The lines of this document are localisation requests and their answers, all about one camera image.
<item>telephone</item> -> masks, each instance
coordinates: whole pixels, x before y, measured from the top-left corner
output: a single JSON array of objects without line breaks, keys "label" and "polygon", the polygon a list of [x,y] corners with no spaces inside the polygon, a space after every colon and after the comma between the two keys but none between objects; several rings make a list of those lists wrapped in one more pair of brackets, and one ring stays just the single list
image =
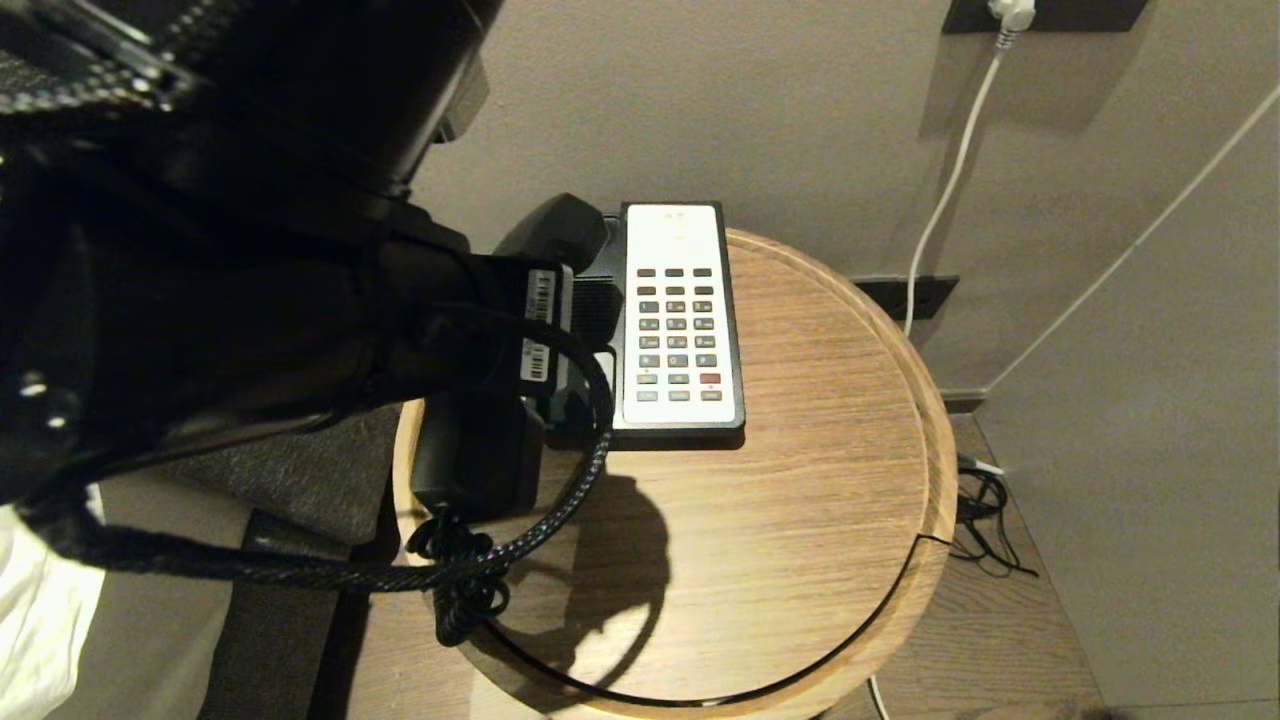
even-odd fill
[{"label": "telephone", "polygon": [[[613,383],[614,447],[733,448],[746,410],[718,202],[625,202],[572,283],[571,327]],[[585,416],[581,378],[547,401],[548,442]]]}]

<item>barcode label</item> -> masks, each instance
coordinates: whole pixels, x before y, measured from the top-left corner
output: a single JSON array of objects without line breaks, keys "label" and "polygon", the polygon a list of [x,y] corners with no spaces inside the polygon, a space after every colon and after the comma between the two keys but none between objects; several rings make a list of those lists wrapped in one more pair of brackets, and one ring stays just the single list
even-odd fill
[{"label": "barcode label", "polygon": [[[529,270],[529,293],[525,296],[525,319],[552,322],[556,307],[556,272]],[[552,350],[540,342],[526,340],[520,357],[520,379],[541,383],[547,380]]]}]

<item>wall socket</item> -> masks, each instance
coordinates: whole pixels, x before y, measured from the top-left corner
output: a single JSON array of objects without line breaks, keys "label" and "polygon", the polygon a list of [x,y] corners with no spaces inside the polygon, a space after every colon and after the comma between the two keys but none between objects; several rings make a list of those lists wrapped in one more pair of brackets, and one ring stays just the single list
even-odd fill
[{"label": "wall socket", "polygon": [[[915,278],[915,319],[927,320],[937,315],[959,282],[959,275],[920,275]],[[906,319],[906,279],[854,281],[854,284],[883,307],[890,318]]]},{"label": "wall socket", "polygon": [[[1036,0],[1033,32],[1129,32],[1147,0]],[[997,32],[987,0],[951,0],[942,35]]]}]

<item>wooden floor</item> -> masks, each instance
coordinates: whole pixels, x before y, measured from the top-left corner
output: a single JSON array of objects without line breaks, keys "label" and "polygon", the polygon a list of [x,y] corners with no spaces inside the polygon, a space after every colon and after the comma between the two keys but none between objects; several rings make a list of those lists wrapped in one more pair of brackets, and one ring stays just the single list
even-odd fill
[{"label": "wooden floor", "polygon": [[[995,461],[972,415],[954,415],[951,421],[960,452]],[[1010,488],[1010,495],[1016,492]],[[1039,579],[1021,573],[993,578],[972,562],[950,561],[924,618],[878,673],[893,720],[1108,717],[1016,507],[1006,512],[1005,527],[1023,564],[1041,573]],[[965,538],[966,530],[957,529],[956,539]],[[1001,570],[995,564],[986,569]],[[822,715],[822,720],[876,717],[867,692],[852,693]]]},{"label": "wooden floor", "polygon": [[[972,416],[952,416],[961,452],[992,461]],[[1016,493],[1016,487],[1010,488]],[[1010,541],[1025,565],[1042,571],[1018,514],[1006,515]],[[964,539],[965,530],[957,530]],[[998,566],[988,568],[998,570]],[[444,696],[460,696],[470,719],[489,720],[470,667],[445,662],[456,651],[435,647],[421,597],[375,597],[356,660],[346,714],[334,702],[325,717],[435,719]],[[996,578],[970,562],[948,562],[937,593],[906,644],[879,671],[893,720],[1101,720],[1097,685],[1080,644],[1042,573]],[[484,692],[499,692],[495,688]],[[444,702],[445,706],[456,706]],[[530,715],[521,716],[521,720]],[[823,720],[874,720],[867,692],[855,692]]]}]

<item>baseboard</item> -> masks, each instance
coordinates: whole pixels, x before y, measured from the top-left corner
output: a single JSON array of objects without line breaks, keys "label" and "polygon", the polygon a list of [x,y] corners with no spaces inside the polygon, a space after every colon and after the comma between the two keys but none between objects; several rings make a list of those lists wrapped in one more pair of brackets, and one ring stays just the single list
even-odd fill
[{"label": "baseboard", "polygon": [[948,415],[968,415],[977,410],[983,400],[987,400],[986,388],[968,389],[942,389],[942,404],[947,407]]}]

